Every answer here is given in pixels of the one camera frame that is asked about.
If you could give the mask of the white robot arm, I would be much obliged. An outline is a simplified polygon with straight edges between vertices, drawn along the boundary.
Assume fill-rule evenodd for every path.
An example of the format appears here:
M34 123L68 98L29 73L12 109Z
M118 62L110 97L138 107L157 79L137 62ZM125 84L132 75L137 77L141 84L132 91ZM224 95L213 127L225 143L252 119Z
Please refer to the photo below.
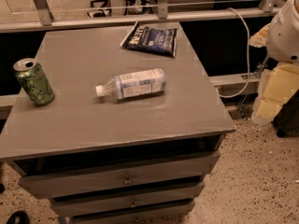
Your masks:
M299 63L299 0L287 0L270 23L267 54L284 63Z

